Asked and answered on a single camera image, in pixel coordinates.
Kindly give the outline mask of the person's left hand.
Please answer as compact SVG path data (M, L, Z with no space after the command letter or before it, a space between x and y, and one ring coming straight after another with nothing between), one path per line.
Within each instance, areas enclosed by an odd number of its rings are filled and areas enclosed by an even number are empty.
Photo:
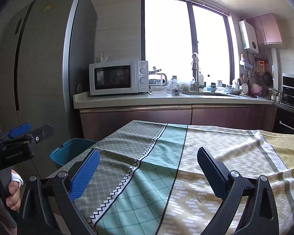
M19 211L21 206L21 191L20 187L24 184L21 176L11 170L11 181L8 185L9 196L6 198L7 206L13 211Z

